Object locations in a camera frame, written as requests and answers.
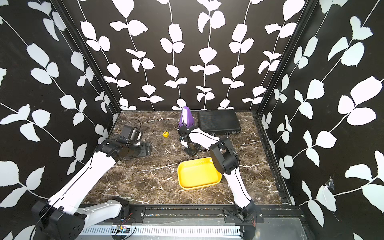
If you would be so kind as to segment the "yellow plastic storage tray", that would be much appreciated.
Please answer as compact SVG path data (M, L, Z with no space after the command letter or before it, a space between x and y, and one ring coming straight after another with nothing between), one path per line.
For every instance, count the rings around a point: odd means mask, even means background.
M212 158L184 161L178 166L178 181L185 191L217 185L222 174L217 171Z

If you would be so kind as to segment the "black ribbed metal case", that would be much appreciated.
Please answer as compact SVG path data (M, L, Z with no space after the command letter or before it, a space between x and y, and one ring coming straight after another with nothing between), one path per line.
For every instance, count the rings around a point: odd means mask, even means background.
M234 110L198 112L199 128L211 135L238 134L241 131L239 119Z

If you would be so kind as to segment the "white perforated strip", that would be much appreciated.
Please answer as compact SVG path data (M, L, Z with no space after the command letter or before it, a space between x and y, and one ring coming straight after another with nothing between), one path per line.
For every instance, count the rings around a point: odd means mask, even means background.
M105 226L84 229L81 236L159 236L159 237L218 237L239 238L239 226Z

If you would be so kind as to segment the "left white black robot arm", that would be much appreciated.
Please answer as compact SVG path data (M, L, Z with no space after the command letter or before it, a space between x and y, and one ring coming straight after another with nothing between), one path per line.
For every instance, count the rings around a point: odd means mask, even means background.
M116 197L105 203L81 208L80 205L101 177L118 161L146 157L151 154L150 143L131 142L121 136L106 139L97 145L90 160L56 194L46 202L38 201L32 212L38 218L29 238L43 233L53 240L74 240L83 229L105 220L131 220L129 201Z

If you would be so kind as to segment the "black mounting rail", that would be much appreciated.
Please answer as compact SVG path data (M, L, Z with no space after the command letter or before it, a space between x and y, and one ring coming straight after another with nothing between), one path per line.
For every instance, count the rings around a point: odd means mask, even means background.
M151 218L219 218L225 223L243 224L235 205L135 205L131 204L125 215L131 215L138 223ZM288 205L256 205L246 224L266 223L268 219L298 219L305 223L303 211Z

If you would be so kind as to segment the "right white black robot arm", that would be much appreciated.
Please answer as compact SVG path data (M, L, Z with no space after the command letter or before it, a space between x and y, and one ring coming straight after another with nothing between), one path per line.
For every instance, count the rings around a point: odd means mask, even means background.
M215 169L227 180L234 197L238 218L256 222L256 206L247 192L240 173L240 158L228 138L214 137L195 126L178 129L180 142L187 155L194 157L202 148L210 152Z

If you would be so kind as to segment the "purple metronome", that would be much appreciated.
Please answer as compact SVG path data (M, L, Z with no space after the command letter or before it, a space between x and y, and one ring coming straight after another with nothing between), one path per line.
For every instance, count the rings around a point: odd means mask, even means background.
M180 117L180 120L178 123L179 128L182 126L190 128L194 125L195 125L195 120L193 118L193 115L192 115L190 108L187 106L182 107L181 117Z

